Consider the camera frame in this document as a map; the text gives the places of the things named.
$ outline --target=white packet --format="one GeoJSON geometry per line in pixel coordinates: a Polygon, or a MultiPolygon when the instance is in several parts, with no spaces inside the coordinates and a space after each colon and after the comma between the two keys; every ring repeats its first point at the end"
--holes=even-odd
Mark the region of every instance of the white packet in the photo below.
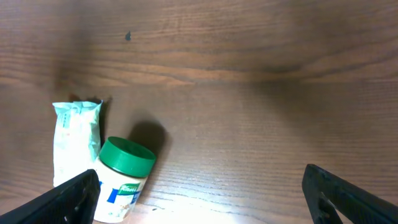
{"type": "Polygon", "coordinates": [[[93,167],[100,147],[100,104],[88,101],[53,103],[57,114],[54,134],[54,187],[93,167]]]}

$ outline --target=wooden surface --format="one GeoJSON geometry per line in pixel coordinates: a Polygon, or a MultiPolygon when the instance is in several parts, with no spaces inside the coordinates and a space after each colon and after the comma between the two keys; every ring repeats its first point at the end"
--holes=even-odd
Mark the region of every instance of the wooden surface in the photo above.
{"type": "Polygon", "coordinates": [[[311,223],[308,163],[398,205],[397,11],[2,1],[0,213],[52,187],[51,102],[94,96],[108,102],[105,136],[159,157],[126,223],[311,223]]]}

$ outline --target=green cap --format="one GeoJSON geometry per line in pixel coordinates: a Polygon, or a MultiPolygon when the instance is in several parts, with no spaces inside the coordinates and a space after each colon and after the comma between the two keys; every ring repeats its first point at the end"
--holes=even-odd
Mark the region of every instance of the green cap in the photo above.
{"type": "Polygon", "coordinates": [[[133,177],[147,177],[155,164],[155,155],[137,143],[119,137],[109,137],[99,153],[108,167],[133,177]]]}

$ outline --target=jar label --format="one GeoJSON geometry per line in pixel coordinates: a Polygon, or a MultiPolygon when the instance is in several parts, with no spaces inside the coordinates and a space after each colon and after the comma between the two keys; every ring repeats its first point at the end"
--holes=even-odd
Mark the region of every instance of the jar label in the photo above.
{"type": "Polygon", "coordinates": [[[121,222],[134,207],[141,193],[138,184],[123,184],[118,188],[99,182],[101,193],[95,212],[95,219],[101,222],[121,222]]]}
{"type": "Polygon", "coordinates": [[[139,184],[123,184],[120,186],[118,195],[133,195],[139,187],[139,184]]]}

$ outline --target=plastic jar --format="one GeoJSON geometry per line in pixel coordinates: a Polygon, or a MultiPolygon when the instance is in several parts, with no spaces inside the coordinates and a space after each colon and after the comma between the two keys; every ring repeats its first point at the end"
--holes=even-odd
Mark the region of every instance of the plastic jar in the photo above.
{"type": "Polygon", "coordinates": [[[134,208],[155,160],[145,147],[109,137],[94,163],[101,186],[94,219],[105,223],[123,221],[134,208]]]}

